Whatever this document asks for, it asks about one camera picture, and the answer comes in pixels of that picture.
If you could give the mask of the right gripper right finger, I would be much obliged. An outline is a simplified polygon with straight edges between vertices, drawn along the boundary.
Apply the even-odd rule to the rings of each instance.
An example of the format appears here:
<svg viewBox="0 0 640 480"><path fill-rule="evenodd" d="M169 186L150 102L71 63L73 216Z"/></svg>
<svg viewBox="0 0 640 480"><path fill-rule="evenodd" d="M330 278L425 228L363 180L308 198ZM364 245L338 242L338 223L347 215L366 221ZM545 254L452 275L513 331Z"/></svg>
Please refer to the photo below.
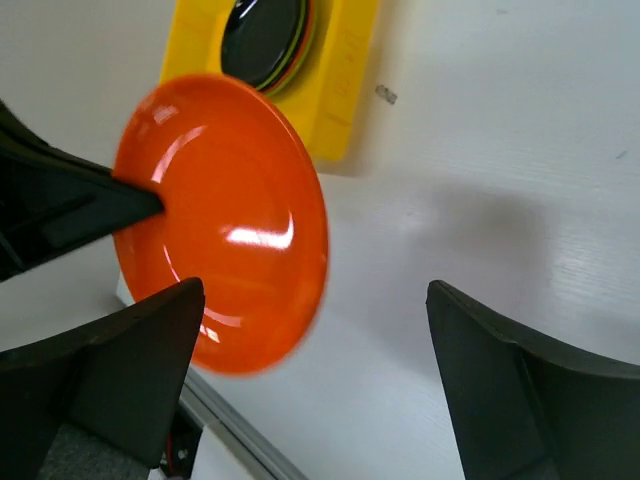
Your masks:
<svg viewBox="0 0 640 480"><path fill-rule="evenodd" d="M636 479L639 368L435 280L426 309L468 479Z"/></svg>

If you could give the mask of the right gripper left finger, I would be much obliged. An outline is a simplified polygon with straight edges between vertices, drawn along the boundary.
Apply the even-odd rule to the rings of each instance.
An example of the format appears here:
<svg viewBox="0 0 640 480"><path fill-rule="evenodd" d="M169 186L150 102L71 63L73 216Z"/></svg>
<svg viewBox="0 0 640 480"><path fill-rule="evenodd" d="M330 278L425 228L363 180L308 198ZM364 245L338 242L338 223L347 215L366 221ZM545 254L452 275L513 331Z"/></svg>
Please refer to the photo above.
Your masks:
<svg viewBox="0 0 640 480"><path fill-rule="evenodd" d="M166 449L204 300L189 278L3 351L2 478L147 478Z"/></svg>

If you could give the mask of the orange plate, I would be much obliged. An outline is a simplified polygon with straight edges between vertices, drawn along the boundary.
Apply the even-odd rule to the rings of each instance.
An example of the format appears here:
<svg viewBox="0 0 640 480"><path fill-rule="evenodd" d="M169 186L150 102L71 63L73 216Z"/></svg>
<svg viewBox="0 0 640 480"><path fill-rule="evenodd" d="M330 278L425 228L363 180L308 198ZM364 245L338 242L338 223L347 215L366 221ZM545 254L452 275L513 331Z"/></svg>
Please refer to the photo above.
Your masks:
<svg viewBox="0 0 640 480"><path fill-rule="evenodd" d="M275 87L270 92L263 92L267 96L273 96L276 93L280 92L282 89L284 89L295 77L295 75L298 73L298 71L300 70L300 68L302 67L302 64L306 59L306 56L309 52L309 49L311 47L311 43L315 34L316 24L317 24L317 15L318 15L317 2L314 0L310 0L310 2L311 2L310 20L308 23L308 30L303 39L302 46L294 58L293 65L288 69L285 76L276 83Z"/></svg>
<svg viewBox="0 0 640 480"><path fill-rule="evenodd" d="M256 374L299 346L326 285L328 220L310 156L273 103L221 74L169 80L130 118L113 174L164 206L114 236L132 298L203 283L196 365Z"/></svg>

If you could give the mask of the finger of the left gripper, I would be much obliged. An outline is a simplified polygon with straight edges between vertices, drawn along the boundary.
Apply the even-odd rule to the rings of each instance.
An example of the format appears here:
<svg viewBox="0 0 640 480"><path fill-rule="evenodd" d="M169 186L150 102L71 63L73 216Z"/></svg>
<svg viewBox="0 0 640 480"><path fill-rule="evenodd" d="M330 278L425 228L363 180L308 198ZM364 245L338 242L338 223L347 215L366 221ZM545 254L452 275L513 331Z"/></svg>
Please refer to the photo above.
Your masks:
<svg viewBox="0 0 640 480"><path fill-rule="evenodd" d="M55 148L1 105L1 279L161 213L153 192Z"/></svg>

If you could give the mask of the green plate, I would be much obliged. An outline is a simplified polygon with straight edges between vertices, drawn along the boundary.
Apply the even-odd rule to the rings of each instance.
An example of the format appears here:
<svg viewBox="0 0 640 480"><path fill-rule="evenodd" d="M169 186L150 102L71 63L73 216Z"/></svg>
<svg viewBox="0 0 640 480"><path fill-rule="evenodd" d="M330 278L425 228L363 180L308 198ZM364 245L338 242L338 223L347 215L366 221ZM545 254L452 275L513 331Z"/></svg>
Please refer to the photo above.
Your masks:
<svg viewBox="0 0 640 480"><path fill-rule="evenodd" d="M276 83L285 76L288 69L293 65L294 58L302 46L303 39L308 30L311 2L309 0L305 0L301 1L300 4L302 7L303 17L296 28L292 44L285 50L283 59L269 74L268 78L256 87L259 92L270 92L275 87Z"/></svg>

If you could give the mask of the black plate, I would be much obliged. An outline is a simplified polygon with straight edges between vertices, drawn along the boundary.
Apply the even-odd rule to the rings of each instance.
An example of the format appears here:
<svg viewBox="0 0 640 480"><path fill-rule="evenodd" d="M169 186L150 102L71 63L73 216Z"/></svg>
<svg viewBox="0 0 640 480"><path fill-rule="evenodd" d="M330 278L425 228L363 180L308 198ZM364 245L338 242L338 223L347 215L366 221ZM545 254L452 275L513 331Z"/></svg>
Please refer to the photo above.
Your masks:
<svg viewBox="0 0 640 480"><path fill-rule="evenodd" d="M266 86L293 51L306 12L297 0L235 2L221 42L222 72L256 89Z"/></svg>

